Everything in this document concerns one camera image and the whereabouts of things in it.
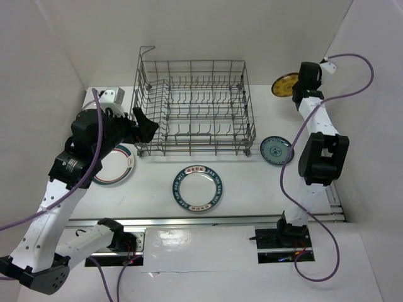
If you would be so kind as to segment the white plate red green rim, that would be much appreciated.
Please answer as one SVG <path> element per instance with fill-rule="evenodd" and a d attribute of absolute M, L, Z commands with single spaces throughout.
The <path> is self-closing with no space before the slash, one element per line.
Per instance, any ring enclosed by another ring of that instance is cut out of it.
<path fill-rule="evenodd" d="M 124 181 L 135 166 L 132 151 L 124 145 L 116 146 L 101 160 L 102 169 L 94 176 L 93 182 L 101 186 L 115 185 Z"/>

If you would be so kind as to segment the yellow patterned small plate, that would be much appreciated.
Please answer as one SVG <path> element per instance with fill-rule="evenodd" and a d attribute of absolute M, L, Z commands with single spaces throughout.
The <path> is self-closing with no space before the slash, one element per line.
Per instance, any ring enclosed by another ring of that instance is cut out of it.
<path fill-rule="evenodd" d="M 279 98 L 289 97 L 293 94 L 293 86 L 298 81 L 298 73 L 292 72 L 279 77 L 272 85 L 271 92 Z"/>

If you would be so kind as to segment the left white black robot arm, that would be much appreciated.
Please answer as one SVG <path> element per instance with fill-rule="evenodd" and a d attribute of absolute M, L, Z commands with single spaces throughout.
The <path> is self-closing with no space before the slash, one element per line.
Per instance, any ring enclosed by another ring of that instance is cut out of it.
<path fill-rule="evenodd" d="M 134 120 L 111 108 L 87 109 L 72 122 L 72 135 L 49 172 L 42 203 L 20 244 L 1 258 L 1 274 L 42 293 L 56 293 L 70 271 L 96 251 L 133 250 L 135 236 L 110 218 L 61 244 L 72 212 L 102 169 L 101 161 L 120 143 L 149 143 L 159 125 L 134 108 Z"/>

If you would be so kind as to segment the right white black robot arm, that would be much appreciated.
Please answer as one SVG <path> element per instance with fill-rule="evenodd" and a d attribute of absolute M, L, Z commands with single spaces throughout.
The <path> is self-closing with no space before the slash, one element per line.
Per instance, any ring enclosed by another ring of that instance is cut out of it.
<path fill-rule="evenodd" d="M 305 238 L 309 213 L 319 195 L 340 177 L 349 147 L 349 138 L 338 133 L 321 103 L 321 78 L 319 64 L 303 62 L 292 87 L 292 101 L 304 119 L 302 128 L 309 138 L 298 161 L 298 205 L 285 210 L 277 222 L 275 240 L 282 247 L 293 247 Z"/>

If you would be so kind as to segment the blue white patterned plate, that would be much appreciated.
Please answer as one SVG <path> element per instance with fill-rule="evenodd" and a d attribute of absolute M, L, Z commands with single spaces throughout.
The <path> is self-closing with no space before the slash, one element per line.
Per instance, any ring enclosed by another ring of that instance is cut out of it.
<path fill-rule="evenodd" d="M 294 158 L 292 144 L 280 136 L 266 137 L 260 144 L 259 151 L 265 161 L 274 166 L 289 164 Z"/>

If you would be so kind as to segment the dark green rimmed plate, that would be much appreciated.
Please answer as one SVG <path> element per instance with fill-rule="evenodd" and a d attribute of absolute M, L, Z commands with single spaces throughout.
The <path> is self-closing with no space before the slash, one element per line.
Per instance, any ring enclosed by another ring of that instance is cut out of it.
<path fill-rule="evenodd" d="M 172 184 L 175 202 L 190 213 L 212 211 L 222 199 L 221 177 L 205 165 L 191 165 L 177 173 Z"/>

